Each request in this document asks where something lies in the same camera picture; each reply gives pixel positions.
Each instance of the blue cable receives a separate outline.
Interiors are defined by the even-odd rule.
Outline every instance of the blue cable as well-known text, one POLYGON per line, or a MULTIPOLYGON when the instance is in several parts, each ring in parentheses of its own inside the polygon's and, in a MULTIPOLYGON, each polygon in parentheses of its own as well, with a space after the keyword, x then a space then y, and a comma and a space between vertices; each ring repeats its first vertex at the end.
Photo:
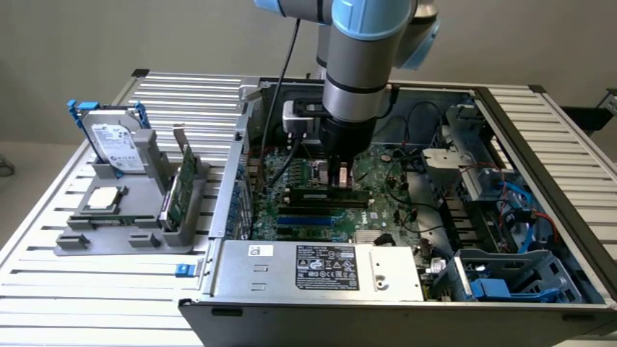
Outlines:
POLYGON ((528 245, 531 244, 531 239, 532 239, 532 226, 528 226, 527 235, 524 237, 524 242, 522 243, 522 246, 518 249, 518 254, 522 254, 527 251, 528 245))
MULTIPOLYGON (((498 186, 502 187, 503 186, 503 182, 499 182, 498 183, 498 186)), ((519 186, 516 186, 515 184, 510 183, 510 182, 506 182, 504 183, 504 187, 511 190, 512 192, 516 192, 519 195, 522 195, 524 197, 524 199, 527 200, 527 205, 531 205, 531 202, 532 202, 532 195, 526 192, 519 186)))

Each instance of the green circuit board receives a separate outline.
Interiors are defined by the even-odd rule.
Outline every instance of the green circuit board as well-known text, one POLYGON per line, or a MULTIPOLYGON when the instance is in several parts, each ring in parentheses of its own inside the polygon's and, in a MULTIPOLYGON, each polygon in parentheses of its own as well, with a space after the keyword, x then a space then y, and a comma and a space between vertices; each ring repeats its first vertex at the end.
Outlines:
MULTIPOLYGON (((270 175, 283 164, 285 154, 274 150, 265 157, 267 174, 270 175)), ((399 218, 408 214, 408 207, 394 201, 384 189, 386 174, 398 181, 391 193, 400 199, 410 201, 406 190, 399 189, 399 175, 402 169, 395 165, 391 150, 383 146, 370 147, 354 161, 353 175, 355 181, 353 190, 368 191, 371 194, 367 208, 330 208, 329 225, 281 225, 277 222, 283 201, 285 189, 326 189, 323 160, 294 159, 291 165, 271 188, 254 192, 255 222, 253 224, 253 239, 266 241, 309 240, 330 242, 368 242, 378 234, 391 234, 396 244, 414 245, 418 242, 416 234, 402 230, 399 221, 395 221, 394 212, 399 218), (391 160, 383 161, 382 155, 391 160)))

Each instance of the small white label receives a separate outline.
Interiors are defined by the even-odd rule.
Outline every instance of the small white label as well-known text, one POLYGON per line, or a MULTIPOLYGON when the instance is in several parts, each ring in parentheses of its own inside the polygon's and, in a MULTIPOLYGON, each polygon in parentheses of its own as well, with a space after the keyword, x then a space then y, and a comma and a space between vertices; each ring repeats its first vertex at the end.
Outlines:
POLYGON ((109 164, 122 172, 143 172, 129 130, 121 125, 93 124, 91 131, 109 164))
POLYGON ((271 244, 250 244, 249 257, 271 257, 273 245, 271 244))

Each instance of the metal frame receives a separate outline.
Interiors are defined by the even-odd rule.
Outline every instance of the metal frame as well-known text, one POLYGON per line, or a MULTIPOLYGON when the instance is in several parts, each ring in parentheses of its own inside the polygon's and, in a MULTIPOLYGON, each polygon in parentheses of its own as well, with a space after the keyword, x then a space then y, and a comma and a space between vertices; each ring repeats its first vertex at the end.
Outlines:
MULTIPOLYGON (((186 122, 189 124, 187 137, 191 143, 197 141, 195 153, 201 154, 201 151, 205 154, 203 160, 214 164, 206 187, 209 191, 201 205, 199 224, 203 227, 195 239, 195 252, 185 256, 82 257, 79 260, 70 258, 59 260, 50 254, 47 247, 53 246, 51 242, 58 232, 55 228, 59 228, 62 218, 67 213, 61 209, 71 208, 71 201, 78 198, 79 189, 86 187, 85 183, 91 175, 87 165, 91 156, 86 150, 86 144, 81 144, 9 242, 0 250, 0 323, 3 327, 0 343, 23 346, 42 344, 201 346, 198 338, 179 316, 174 301, 190 297, 197 288, 205 288, 210 283, 210 276, 205 274, 211 271, 211 260, 219 249, 221 240, 207 241, 205 234, 213 218, 214 198, 223 173, 221 167, 227 154, 227 146, 225 141, 203 139, 206 127, 203 123, 214 123, 217 120, 221 123, 230 123, 233 120, 230 127, 235 126, 235 120, 242 113, 235 95, 242 83, 242 77, 199 74, 150 73, 146 77, 130 78, 114 103, 126 103, 127 100, 137 98, 143 101, 150 119, 154 120, 151 126, 162 133, 158 137, 162 150, 171 148, 173 139, 169 130, 171 124, 169 122, 186 122), (226 96, 222 98, 201 95, 215 95, 222 93, 222 90, 226 91, 226 96), (199 276, 187 279, 171 276, 177 263, 195 264, 198 260, 203 260, 199 276)), ((422 82, 420 85, 423 86, 420 88, 432 88, 442 83, 422 82)), ((455 91, 471 87, 472 85, 447 84, 447 89, 455 91)), ((530 106, 524 105, 530 99, 538 103, 538 96, 527 87, 507 85, 484 85, 484 87, 490 89, 506 113, 511 113, 508 117, 514 126, 516 126, 515 121, 526 119, 524 117, 539 120, 552 116, 554 110, 544 107, 543 110, 547 111, 542 111, 535 105, 532 107, 534 110, 539 110, 539 115, 511 111, 516 108, 527 108, 528 112, 530 106), (522 106, 514 105, 512 98, 522 100, 522 106)), ((535 133, 527 134, 535 135, 526 138, 527 141, 538 136, 535 133)), ((563 135, 558 133, 555 138, 566 138, 563 135)), ((566 143, 562 147, 574 148, 574 144, 566 143)), ((543 165, 554 177, 554 164, 543 165)), ((560 176, 555 178, 556 184, 559 184, 559 179, 562 179, 560 176)), ((578 200, 574 198, 570 200, 572 200, 574 207, 578 207, 578 200)), ((603 237, 598 233, 603 230, 602 228, 591 226, 591 230, 600 240, 608 242, 614 240, 615 236, 608 233, 607 229, 603 237)), ((617 258, 614 244, 606 244, 604 247, 617 258)), ((390 307, 388 311, 399 312, 395 307, 390 307)), ((443 305, 427 303, 419 313, 431 314, 431 312, 442 311, 443 305)), ((571 307, 568 310, 572 313, 583 311, 583 307, 571 307)), ((467 317, 464 312, 479 314, 486 320, 496 320, 502 317, 486 315, 484 310, 478 312, 462 310, 460 320, 467 317)), ((374 313, 375 319, 382 317, 382 311, 375 310, 374 313)), ((400 320, 400 322, 406 327, 411 324, 410 320, 400 320)), ((470 331, 476 334, 476 327, 472 327, 470 331)))

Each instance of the motherboard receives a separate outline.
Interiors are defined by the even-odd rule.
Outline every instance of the motherboard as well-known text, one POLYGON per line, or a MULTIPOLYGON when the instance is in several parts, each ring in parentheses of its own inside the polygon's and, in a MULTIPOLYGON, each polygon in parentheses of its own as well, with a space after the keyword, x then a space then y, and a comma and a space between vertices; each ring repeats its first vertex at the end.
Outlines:
MULTIPOLYGON (((404 155, 400 149, 372 145, 355 158, 351 189, 331 190, 326 161, 311 158, 305 148, 305 158, 291 161, 278 182, 254 192, 251 239, 371 244, 388 234, 395 245, 416 245, 418 234, 406 231, 416 226, 398 160, 404 155)), ((279 148, 265 155, 267 173, 283 165, 285 158, 279 148)))

